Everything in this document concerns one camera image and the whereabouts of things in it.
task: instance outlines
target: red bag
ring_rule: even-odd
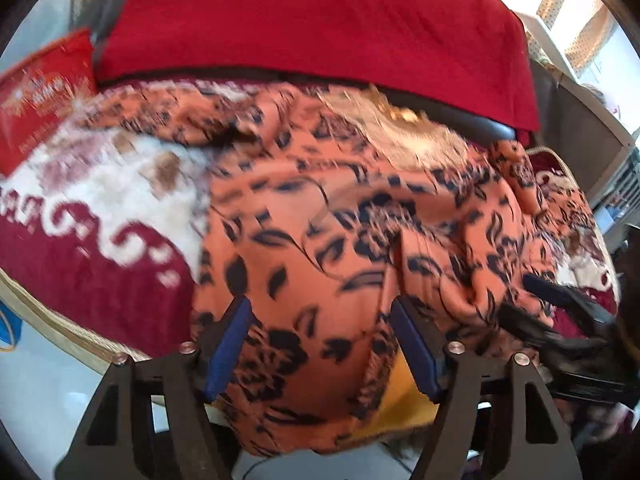
[[[89,31],[48,44],[0,76],[0,173],[8,176],[95,95]]]

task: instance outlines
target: wrinkled fabric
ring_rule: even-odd
[[[497,329],[497,309],[510,301],[551,325],[522,275],[554,280],[561,237],[593,227],[580,191],[545,198],[517,142],[469,146],[458,167],[398,171],[362,135],[366,121],[288,84],[240,102],[116,92],[82,125],[233,146],[211,170],[193,335],[234,296],[251,300],[256,321],[222,401],[255,454],[335,450],[367,423],[398,352],[398,294],[448,339],[508,357],[522,345]]]

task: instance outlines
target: metal bolt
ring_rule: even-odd
[[[516,354],[513,356],[513,360],[520,366],[527,366],[531,362],[526,354]]]
[[[178,352],[182,355],[193,354],[198,349],[198,345],[193,341],[185,341],[184,343],[180,343],[178,347]]]
[[[452,341],[447,345],[449,352],[455,355],[465,353],[465,346],[460,341]]]
[[[125,354],[123,352],[118,352],[111,358],[111,362],[116,366],[122,366],[129,360],[129,354]]]

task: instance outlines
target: yellow fabric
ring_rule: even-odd
[[[380,408],[366,426],[353,433],[350,441],[359,442],[379,434],[397,433],[430,424],[437,411],[437,405],[418,391],[404,354],[398,350]]]

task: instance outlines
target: red cloth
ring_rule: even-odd
[[[97,76],[211,66],[373,82],[538,129],[524,30],[500,0],[127,0]]]

